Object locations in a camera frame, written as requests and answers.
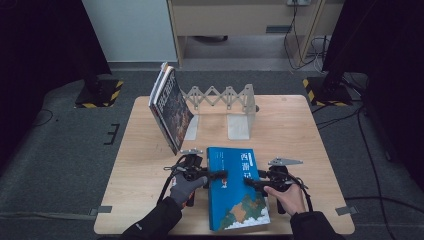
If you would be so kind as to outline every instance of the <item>person's left hand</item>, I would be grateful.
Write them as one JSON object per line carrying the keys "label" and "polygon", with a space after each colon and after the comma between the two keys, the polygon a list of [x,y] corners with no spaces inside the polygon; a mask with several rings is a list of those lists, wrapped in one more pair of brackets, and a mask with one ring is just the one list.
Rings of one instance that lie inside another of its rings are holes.
{"label": "person's left hand", "polygon": [[174,183],[171,187],[170,197],[175,200],[181,209],[183,209],[186,205],[186,202],[193,195],[194,190],[204,186],[207,182],[208,178],[206,176],[198,178],[195,181],[187,181],[183,174],[180,172],[175,175]]}

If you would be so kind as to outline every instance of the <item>power outlet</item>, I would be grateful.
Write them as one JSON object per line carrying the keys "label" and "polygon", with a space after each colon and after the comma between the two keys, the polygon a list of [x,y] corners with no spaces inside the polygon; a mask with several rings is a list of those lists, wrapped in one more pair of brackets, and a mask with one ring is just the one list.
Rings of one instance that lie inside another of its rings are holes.
{"label": "power outlet", "polygon": [[311,5],[311,0],[287,0],[287,5],[289,6],[307,6]]}

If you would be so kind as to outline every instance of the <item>blue book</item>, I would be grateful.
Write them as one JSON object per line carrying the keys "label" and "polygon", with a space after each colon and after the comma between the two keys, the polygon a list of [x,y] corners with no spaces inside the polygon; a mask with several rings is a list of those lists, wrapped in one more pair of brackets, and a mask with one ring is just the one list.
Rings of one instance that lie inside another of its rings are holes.
{"label": "blue book", "polygon": [[259,180],[253,149],[209,147],[208,169],[227,170],[226,179],[209,183],[209,228],[221,231],[270,223],[260,192],[245,185],[244,177]]}

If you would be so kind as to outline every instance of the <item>book title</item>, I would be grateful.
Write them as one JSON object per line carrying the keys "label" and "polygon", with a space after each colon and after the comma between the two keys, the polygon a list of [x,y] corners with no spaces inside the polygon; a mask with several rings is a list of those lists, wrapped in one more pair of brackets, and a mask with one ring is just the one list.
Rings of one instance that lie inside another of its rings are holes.
{"label": "book title", "polygon": [[161,95],[158,101],[158,108],[161,112],[163,112],[163,108],[165,107],[165,104],[168,101],[169,94],[171,93],[174,85],[175,85],[175,76],[174,76],[174,72],[171,72],[171,75],[169,76],[169,81],[166,82],[165,88],[163,89],[163,94]]}
{"label": "book title", "polygon": [[252,155],[250,153],[242,153],[241,158],[241,167],[243,169],[243,176],[247,178],[252,178],[250,173],[250,167],[253,166]]}

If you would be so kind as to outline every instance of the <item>metal stand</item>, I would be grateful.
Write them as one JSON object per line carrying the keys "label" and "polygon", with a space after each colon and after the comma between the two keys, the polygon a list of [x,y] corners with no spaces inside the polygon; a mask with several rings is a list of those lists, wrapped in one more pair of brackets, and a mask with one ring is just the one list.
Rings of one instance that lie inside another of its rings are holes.
{"label": "metal stand", "polygon": [[[205,93],[201,92],[197,86],[193,86],[190,92],[183,92],[187,103],[192,103],[195,110],[199,110],[200,104],[206,101],[211,106],[218,102],[224,102],[227,110],[231,110],[233,104],[239,102],[242,105],[242,113],[227,113],[228,139],[230,140],[248,140],[250,139],[251,129],[255,120],[257,111],[253,85],[247,84],[240,93],[236,93],[233,87],[228,86],[223,93],[218,92],[211,86]],[[201,114],[195,114],[187,130],[185,140],[195,140],[197,135],[197,126]]]}

